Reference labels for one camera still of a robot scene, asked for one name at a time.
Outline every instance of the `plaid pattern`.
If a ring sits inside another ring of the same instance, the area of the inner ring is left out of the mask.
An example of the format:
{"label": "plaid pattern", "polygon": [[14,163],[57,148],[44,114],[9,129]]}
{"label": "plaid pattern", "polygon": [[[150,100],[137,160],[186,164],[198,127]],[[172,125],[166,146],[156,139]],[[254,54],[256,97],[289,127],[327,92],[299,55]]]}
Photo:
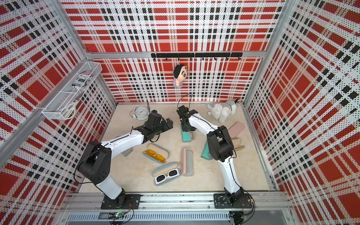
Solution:
{"label": "plaid pattern", "polygon": [[248,107],[301,224],[360,223],[360,2],[297,1]]}
{"label": "plaid pattern", "polygon": [[70,120],[43,119],[1,168],[0,224],[51,225],[67,193],[78,191],[72,173],[87,143],[100,140],[114,106],[95,80],[77,110]]}
{"label": "plaid pattern", "polygon": [[82,60],[51,5],[0,3],[0,145]]}
{"label": "plaid pattern", "polygon": [[[244,99],[260,58],[186,59],[95,59],[102,65],[102,76],[118,102],[178,101],[192,93],[192,101],[224,102]],[[181,88],[173,86],[173,70],[188,67]]]}
{"label": "plaid pattern", "polygon": [[61,0],[89,52],[265,50],[284,0]]}

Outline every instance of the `stuffed animal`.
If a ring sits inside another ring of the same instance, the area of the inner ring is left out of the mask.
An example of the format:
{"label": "stuffed animal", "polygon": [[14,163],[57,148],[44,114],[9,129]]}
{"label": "stuffed animal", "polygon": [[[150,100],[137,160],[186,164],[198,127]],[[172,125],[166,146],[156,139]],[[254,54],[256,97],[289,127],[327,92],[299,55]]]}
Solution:
{"label": "stuffed animal", "polygon": [[225,123],[227,118],[230,118],[236,113],[236,103],[239,99],[229,100],[227,102],[220,102],[216,104],[209,104],[207,108],[210,109],[212,117],[219,120],[220,123]]}
{"label": "stuffed animal", "polygon": [[181,87],[183,85],[183,81],[186,79],[188,75],[187,66],[185,65],[177,65],[174,69],[174,80],[173,85],[174,87]]}

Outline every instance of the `scissors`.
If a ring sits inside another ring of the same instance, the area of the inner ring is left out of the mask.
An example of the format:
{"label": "scissors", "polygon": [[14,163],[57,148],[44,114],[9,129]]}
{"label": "scissors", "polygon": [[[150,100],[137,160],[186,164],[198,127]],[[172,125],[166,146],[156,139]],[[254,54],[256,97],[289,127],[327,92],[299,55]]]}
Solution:
{"label": "scissors", "polygon": [[76,115],[76,106],[79,103],[79,100],[82,98],[83,94],[84,91],[80,93],[79,96],[70,102],[67,106],[60,110],[61,115],[63,115],[66,120],[69,120]]}

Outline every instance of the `gray plush dog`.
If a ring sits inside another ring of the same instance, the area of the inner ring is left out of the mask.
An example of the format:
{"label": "gray plush dog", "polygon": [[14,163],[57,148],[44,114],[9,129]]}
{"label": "gray plush dog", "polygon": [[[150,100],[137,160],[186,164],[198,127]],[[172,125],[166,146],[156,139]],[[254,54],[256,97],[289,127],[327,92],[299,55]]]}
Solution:
{"label": "gray plush dog", "polygon": [[210,109],[212,117],[219,120],[220,123],[225,123],[227,118],[230,118],[236,113],[236,103],[239,99],[229,100],[227,102],[220,102],[216,104],[209,104],[207,108]]}

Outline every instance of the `white wire basket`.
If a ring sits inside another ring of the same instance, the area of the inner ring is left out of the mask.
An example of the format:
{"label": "white wire basket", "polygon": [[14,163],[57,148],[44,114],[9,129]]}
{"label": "white wire basket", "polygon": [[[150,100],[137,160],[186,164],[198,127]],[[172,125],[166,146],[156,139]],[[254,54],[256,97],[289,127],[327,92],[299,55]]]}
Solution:
{"label": "white wire basket", "polygon": [[102,71],[100,63],[85,62],[75,76],[43,109],[42,113],[50,120],[70,119],[65,111],[74,100],[80,100],[85,91]]}

